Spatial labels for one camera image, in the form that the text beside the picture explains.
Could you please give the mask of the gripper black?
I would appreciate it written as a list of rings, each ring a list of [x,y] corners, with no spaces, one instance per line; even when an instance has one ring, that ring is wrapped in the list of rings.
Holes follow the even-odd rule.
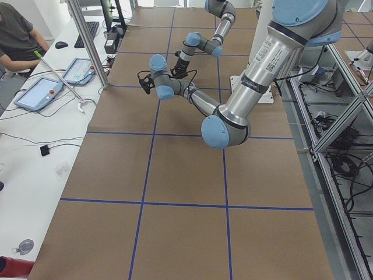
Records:
[[[149,78],[149,89],[154,89],[156,88],[155,81],[152,77]]]
[[[189,61],[185,60],[182,54],[178,54],[178,60],[174,68],[171,69],[173,78],[185,78],[188,76],[187,67]]]

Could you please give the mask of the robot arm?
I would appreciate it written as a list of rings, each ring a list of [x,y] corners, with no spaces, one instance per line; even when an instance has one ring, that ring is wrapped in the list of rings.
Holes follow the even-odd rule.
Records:
[[[205,119],[201,126],[204,142],[214,149],[244,143],[251,134],[248,115],[278,77],[289,56],[297,49],[337,42],[342,33],[346,1],[274,1],[268,35],[255,58],[241,74],[237,86],[224,104],[185,80],[187,67],[196,50],[219,57],[223,41],[235,23],[235,7],[229,1],[206,1],[205,9],[220,18],[213,37],[189,33],[175,67],[167,70],[166,59],[154,55],[142,88],[155,88],[161,100],[181,96],[193,104]]]
[[[173,78],[182,79],[188,76],[188,66],[196,52],[209,54],[218,58],[223,52],[223,43],[231,27],[236,21],[236,9],[229,1],[206,1],[205,10],[220,20],[210,37],[205,37],[200,31],[188,33],[182,43],[175,66],[171,68]]]

